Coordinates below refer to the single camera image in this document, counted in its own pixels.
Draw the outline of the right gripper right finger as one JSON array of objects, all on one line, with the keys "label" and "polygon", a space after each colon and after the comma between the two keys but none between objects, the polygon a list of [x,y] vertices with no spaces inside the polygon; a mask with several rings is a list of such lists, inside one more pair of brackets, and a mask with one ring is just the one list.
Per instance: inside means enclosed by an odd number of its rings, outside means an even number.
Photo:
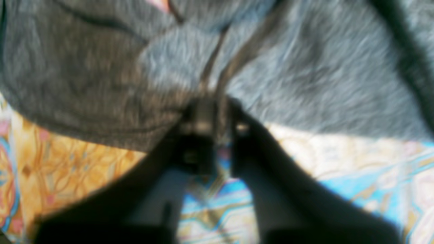
[{"label": "right gripper right finger", "polygon": [[231,102],[231,175],[253,196],[261,244],[399,244],[392,223],[309,176],[267,129]]}]

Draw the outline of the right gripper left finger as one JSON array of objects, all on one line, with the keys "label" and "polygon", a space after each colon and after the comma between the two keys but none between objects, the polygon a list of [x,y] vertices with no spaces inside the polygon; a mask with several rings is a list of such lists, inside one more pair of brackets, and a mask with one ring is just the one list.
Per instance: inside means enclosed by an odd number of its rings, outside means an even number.
[{"label": "right gripper left finger", "polygon": [[217,106],[197,99],[124,176],[44,220],[36,244],[175,244],[188,182],[214,173]]}]

